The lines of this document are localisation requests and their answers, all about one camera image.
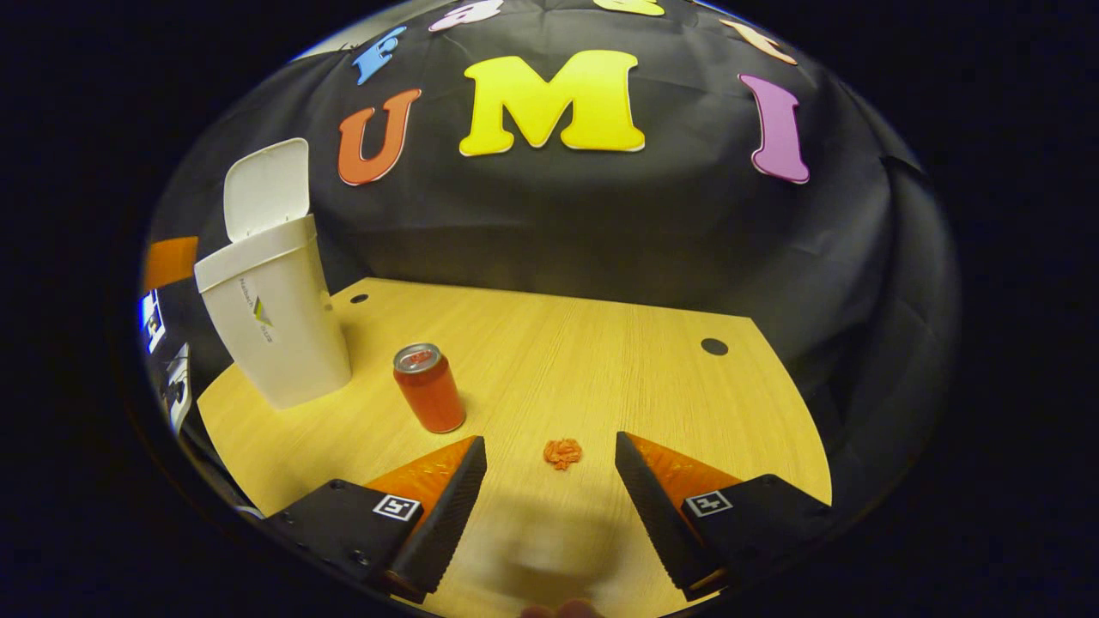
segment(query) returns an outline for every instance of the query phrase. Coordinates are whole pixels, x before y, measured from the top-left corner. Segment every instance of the letter m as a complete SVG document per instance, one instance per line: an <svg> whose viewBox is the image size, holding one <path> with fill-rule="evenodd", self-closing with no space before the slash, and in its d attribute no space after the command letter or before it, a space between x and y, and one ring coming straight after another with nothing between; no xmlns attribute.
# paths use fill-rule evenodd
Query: letter m
<svg viewBox="0 0 1099 618"><path fill-rule="evenodd" d="M515 137L503 130L503 108L526 142L540 148L569 104L573 122L560 132L566 146L640 151L645 134L633 125L626 79L635 66L637 58L630 54L590 49L569 58L546 82L519 56L477 63L465 73L476 82L474 112L469 135L458 151L466 156L509 151Z"/></svg>

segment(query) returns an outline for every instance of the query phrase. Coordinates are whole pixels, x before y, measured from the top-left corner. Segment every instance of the wooden table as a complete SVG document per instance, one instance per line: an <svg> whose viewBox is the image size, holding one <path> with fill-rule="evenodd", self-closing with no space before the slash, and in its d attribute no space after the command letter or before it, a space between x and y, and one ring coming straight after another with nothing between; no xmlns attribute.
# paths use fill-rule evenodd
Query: wooden table
<svg viewBox="0 0 1099 618"><path fill-rule="evenodd" d="M358 304L351 299L366 294ZM332 297L353 377L275 410L234 365L199 398L213 444L265 514L322 483L366 483L470 434L488 473L429 611L514 617L581 596L609 617L687 604L660 565L614 470L629 431L741 478L775 473L831 504L828 460L809 410L752 320L535 294L363 279ZM729 352L704 351L707 338ZM423 430L392 377L419 341L451 360L468 418ZM575 438L566 472L542 460Z"/></svg>

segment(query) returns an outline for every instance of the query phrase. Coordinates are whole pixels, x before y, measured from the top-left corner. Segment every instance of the pink letter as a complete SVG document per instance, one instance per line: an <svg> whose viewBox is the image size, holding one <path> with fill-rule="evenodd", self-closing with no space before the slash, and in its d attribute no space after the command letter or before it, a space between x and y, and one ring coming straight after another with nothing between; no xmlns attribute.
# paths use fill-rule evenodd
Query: pink letter
<svg viewBox="0 0 1099 618"><path fill-rule="evenodd" d="M798 185L809 181L809 168L801 161L798 124L793 109L798 99L766 79L737 75L756 98L759 110L759 150L752 153L752 164L759 172Z"/></svg>

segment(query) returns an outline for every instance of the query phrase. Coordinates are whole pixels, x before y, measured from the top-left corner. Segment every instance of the orange object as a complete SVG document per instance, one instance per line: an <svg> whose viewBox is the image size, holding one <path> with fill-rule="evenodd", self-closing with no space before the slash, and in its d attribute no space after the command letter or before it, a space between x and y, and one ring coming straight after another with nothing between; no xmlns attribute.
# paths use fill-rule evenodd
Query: orange object
<svg viewBox="0 0 1099 618"><path fill-rule="evenodd" d="M454 431L466 420L451 362L431 343L401 349L393 357L393 378L404 400L428 431Z"/></svg>
<svg viewBox="0 0 1099 618"><path fill-rule="evenodd" d="M145 293L195 276L199 238L185 236L155 242L145 260Z"/></svg>
<svg viewBox="0 0 1099 618"><path fill-rule="evenodd" d="M626 435L641 453L642 459L645 460L645 465L656 475L660 488L675 505L684 521L687 521L687 516L682 512L684 500L691 496L708 494L741 483L741 479L732 474L721 472L667 446L662 446L632 433L626 433Z"/></svg>
<svg viewBox="0 0 1099 618"><path fill-rule="evenodd" d="M423 516L412 528L412 532L409 534L410 539L423 526L428 516L439 504L440 496L443 495L446 485L454 477L458 465L462 464L462 459L466 456L469 445L476 438L476 435L470 435L465 440L432 451L414 462L382 474L366 484L366 487L370 489L420 501L420 506L423 507Z"/></svg>
<svg viewBox="0 0 1099 618"><path fill-rule="evenodd" d="M580 444L571 438L551 440L542 451L542 456L553 464L554 470L568 470L568 466L580 461L582 455Z"/></svg>

